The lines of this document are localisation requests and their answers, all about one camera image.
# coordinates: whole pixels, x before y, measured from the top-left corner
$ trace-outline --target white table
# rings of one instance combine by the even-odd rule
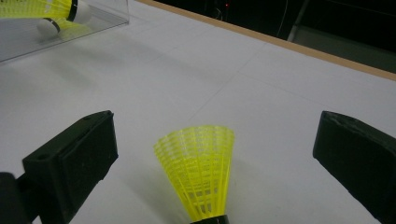
[[[0,171],[111,110],[119,159],[72,223],[190,223],[152,146],[219,124],[231,223],[378,223],[312,157],[322,110],[396,134],[396,82],[130,2],[131,24],[0,65]]]

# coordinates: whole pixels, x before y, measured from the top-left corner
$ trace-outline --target clear plastic container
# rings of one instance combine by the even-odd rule
[[[129,22],[128,0],[84,2],[90,6],[91,19],[51,37],[42,35],[37,29],[43,19],[0,18],[0,63]]]

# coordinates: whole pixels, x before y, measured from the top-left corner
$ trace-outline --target yellow shuttlecock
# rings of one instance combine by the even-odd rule
[[[0,0],[0,18],[65,18],[86,23],[91,10],[81,0]]]
[[[69,28],[80,26],[81,24],[67,21],[64,18],[45,18],[38,22],[37,30],[46,38],[52,38],[57,36],[61,31]]]
[[[233,131],[205,125],[172,132],[154,152],[194,223],[228,224]]]

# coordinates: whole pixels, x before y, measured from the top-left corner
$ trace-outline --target dark background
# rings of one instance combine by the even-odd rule
[[[213,17],[210,7],[217,6],[224,21],[285,40],[304,3],[304,0],[157,1],[209,17]],[[299,25],[396,52],[396,0],[310,0]]]

